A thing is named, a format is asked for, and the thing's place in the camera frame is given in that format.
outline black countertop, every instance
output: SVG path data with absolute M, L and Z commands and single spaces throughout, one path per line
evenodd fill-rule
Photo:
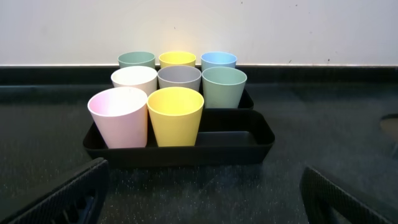
M 0 88 L 0 200 L 90 160 L 86 104 L 110 85 Z M 307 223 L 307 165 L 398 207 L 398 161 L 380 117 L 398 112 L 388 84 L 248 84 L 275 134 L 262 164 L 111 170 L 98 223 Z

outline pink cup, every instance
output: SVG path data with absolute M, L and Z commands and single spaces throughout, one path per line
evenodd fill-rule
M 118 87 L 97 93 L 87 107 L 108 148 L 145 147 L 146 103 L 144 91 Z

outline tray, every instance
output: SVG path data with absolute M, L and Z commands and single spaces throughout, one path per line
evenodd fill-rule
M 158 147 L 150 119 L 143 148 L 108 149 L 95 123 L 83 140 L 92 158 L 111 167 L 163 167 L 261 163 L 275 141 L 264 117 L 253 110 L 203 110 L 195 146 Z
M 203 85 L 202 85 L 202 83 L 200 83 L 200 86 L 199 86 L 199 93 L 202 94 L 202 96 L 203 96 Z M 251 99 L 248 91 L 246 89 L 243 89 L 242 97 L 241 97 L 241 101 L 239 102 L 238 109 L 253 110 L 253 108 L 254 108 L 253 100 Z

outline yellow cup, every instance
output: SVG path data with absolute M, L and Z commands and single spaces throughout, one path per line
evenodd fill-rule
M 193 146 L 198 135 L 203 96 L 184 87 L 168 87 L 148 97 L 149 116 L 158 146 Z
M 189 52 L 166 52 L 159 56 L 160 67 L 165 68 L 173 65 L 195 66 L 197 57 Z

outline black baseboard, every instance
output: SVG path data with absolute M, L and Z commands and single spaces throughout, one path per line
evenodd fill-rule
M 248 83 L 398 83 L 398 67 L 241 65 L 236 68 L 248 75 Z M 110 76 L 117 69 L 117 66 L 3 67 L 0 85 L 98 85 L 111 83 Z

